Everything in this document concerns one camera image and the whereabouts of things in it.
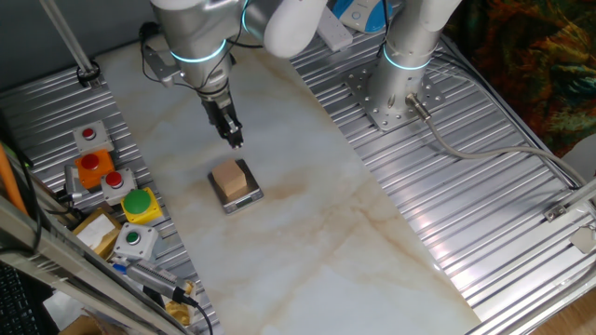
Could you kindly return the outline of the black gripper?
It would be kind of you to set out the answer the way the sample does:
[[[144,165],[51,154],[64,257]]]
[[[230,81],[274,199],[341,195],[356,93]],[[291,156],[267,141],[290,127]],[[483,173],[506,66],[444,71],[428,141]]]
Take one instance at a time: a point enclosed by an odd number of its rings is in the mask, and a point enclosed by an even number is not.
[[[229,109],[233,106],[228,92],[219,95],[202,96],[201,101],[210,123],[218,128],[220,137],[229,142],[233,149],[243,145],[242,125],[231,116]]]

